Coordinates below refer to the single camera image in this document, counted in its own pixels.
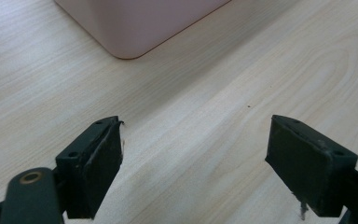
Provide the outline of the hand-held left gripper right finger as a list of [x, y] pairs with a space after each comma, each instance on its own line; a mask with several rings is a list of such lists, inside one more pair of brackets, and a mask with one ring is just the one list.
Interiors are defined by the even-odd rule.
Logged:
[[307, 124], [274, 115], [266, 162], [319, 217], [339, 217], [343, 187], [358, 156]]

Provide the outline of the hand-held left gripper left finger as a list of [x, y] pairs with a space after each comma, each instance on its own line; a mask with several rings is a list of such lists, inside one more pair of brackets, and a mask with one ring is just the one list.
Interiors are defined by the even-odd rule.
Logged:
[[69, 218], [94, 219], [123, 161], [118, 116], [93, 122], [56, 157]]

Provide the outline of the pink storage box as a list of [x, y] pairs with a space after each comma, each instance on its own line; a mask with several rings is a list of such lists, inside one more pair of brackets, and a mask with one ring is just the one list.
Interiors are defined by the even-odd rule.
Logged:
[[119, 59], [138, 58], [230, 0], [54, 0]]

